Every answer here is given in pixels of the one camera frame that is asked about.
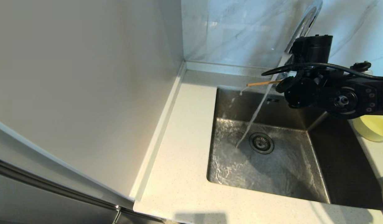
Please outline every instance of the cable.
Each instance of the cable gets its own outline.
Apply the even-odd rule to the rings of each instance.
[[[346,67],[343,67],[343,66],[340,66],[340,65],[327,64],[327,63],[313,63],[313,62],[297,63],[297,64],[292,64],[292,65],[284,65],[284,66],[281,66],[281,67],[269,70],[267,72],[264,72],[264,73],[262,73],[262,76],[273,75],[273,74],[277,74],[277,73],[280,73],[280,72],[289,71],[289,70],[292,70],[292,68],[295,68],[295,67],[307,67],[307,66],[335,68],[335,69],[338,69],[338,70],[341,70],[341,71],[345,71],[345,72],[347,72],[349,74],[353,74],[353,75],[356,75],[356,76],[359,76],[359,77],[362,77],[362,78],[368,78],[368,79],[372,79],[372,80],[383,80],[383,77],[381,77],[381,76],[367,75],[367,74],[364,74],[364,73],[361,73],[361,72],[358,72],[358,71],[355,71],[355,70],[352,70],[352,69],[349,69],[349,68],[346,68]]]

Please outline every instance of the appliance door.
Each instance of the appliance door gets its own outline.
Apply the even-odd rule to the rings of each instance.
[[[49,182],[0,160],[0,223],[152,224],[153,217]]]

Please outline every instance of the marble tile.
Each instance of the marble tile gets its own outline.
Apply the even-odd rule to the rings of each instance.
[[[188,61],[274,68],[311,0],[182,0]],[[330,63],[383,75],[383,0],[324,0],[310,35],[334,36]]]
[[[273,68],[310,2],[183,0],[185,59]]]
[[[325,0],[311,34],[334,36],[329,63],[369,61],[383,76],[383,0]]]

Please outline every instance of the yellow bowl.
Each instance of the yellow bowl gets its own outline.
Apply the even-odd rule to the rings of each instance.
[[[364,138],[373,142],[383,141],[383,116],[364,115],[354,119],[353,126]]]

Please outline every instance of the stainless steel sink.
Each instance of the stainless steel sink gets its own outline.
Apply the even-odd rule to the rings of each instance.
[[[288,197],[383,209],[381,188],[348,121],[291,109],[269,95],[236,148],[263,94],[219,88],[210,182]]]

